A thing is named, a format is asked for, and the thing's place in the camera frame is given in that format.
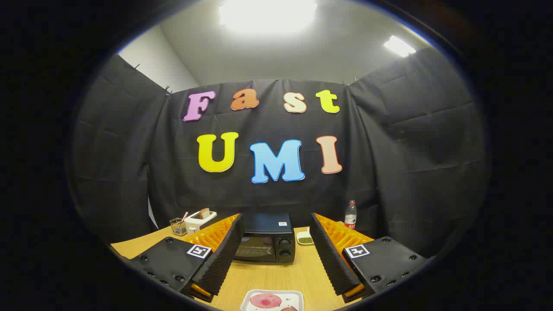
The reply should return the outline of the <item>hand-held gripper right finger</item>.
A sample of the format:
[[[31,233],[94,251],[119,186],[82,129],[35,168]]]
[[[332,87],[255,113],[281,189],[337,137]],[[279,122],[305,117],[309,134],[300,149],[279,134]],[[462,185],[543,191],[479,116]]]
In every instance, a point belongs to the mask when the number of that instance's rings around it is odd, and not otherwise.
[[[427,262],[393,238],[373,239],[316,213],[310,234],[334,292],[345,303],[399,285]]]

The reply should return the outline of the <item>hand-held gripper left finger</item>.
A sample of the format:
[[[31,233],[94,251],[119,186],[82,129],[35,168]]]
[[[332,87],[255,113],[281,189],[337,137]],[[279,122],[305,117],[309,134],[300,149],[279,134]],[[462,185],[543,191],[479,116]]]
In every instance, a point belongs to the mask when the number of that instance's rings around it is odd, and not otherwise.
[[[125,262],[164,287],[211,302],[220,292],[243,234],[238,213],[182,240],[162,238]]]

